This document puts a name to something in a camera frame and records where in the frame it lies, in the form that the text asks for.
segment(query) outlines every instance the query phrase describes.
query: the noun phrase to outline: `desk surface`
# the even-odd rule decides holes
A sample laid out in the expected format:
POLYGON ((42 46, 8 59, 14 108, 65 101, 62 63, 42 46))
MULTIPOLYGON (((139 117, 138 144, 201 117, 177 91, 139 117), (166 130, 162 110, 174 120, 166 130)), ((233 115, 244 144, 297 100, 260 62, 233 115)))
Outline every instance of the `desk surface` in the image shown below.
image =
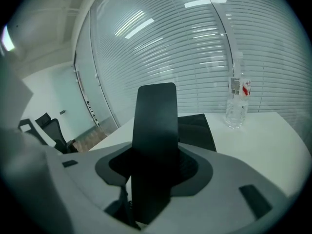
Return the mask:
MULTIPOLYGON (((224 114, 205 116, 218 153, 244 161, 286 196, 300 191, 312 167, 311 155, 299 135, 278 113, 248 113, 239 129, 227 127, 224 114)), ((91 150, 132 141, 133 123, 131 119, 91 150)))

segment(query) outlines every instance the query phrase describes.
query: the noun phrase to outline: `plastic bottle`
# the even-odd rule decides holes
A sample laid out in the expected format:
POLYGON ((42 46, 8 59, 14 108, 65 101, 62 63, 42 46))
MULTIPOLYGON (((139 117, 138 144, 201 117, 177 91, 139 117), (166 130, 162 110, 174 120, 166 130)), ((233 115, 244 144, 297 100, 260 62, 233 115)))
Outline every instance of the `plastic bottle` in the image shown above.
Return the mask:
POLYGON ((247 114, 251 81, 244 72, 243 53, 238 52, 234 56, 233 70, 229 73, 229 95, 225 119, 230 128, 241 127, 247 114))

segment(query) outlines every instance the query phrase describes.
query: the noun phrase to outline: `black chair backrest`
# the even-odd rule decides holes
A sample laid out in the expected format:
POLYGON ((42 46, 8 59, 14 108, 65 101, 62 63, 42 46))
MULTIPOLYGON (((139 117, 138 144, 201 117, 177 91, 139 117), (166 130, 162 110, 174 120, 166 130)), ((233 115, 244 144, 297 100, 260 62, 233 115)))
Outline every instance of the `black chair backrest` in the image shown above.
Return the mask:
POLYGON ((39 125, 39 127, 43 127, 44 125, 48 124, 51 121, 51 117, 48 115, 48 113, 45 113, 40 118, 36 119, 36 123, 39 125))
POLYGON ((50 120, 41 128, 52 140, 56 142, 55 149, 59 150, 62 153, 66 153, 67 142, 65 141, 60 130, 59 121, 57 119, 50 120))

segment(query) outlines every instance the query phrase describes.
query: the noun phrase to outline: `black mesh chair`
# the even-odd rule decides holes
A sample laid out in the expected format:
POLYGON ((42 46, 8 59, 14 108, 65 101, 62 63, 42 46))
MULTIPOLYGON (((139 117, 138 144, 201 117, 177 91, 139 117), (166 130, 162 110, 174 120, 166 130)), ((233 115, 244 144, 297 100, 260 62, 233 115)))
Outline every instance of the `black mesh chair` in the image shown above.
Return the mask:
POLYGON ((36 119, 36 123, 52 140, 56 142, 55 149, 59 150, 63 154, 78 152, 78 150, 73 146, 73 143, 75 142, 74 140, 70 140, 68 142, 65 141, 57 119, 51 119, 51 117, 45 113, 40 118, 36 119))

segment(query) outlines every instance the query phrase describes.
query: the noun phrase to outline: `black headrest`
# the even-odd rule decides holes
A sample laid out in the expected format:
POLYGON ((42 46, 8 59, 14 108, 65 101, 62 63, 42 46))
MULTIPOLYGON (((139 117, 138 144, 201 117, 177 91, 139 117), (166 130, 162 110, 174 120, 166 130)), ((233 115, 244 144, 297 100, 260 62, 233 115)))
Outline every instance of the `black headrest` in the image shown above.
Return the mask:
POLYGON ((51 117, 48 115, 48 113, 45 113, 40 118, 36 119, 36 123, 39 125, 39 127, 43 127, 47 123, 51 121, 51 117))

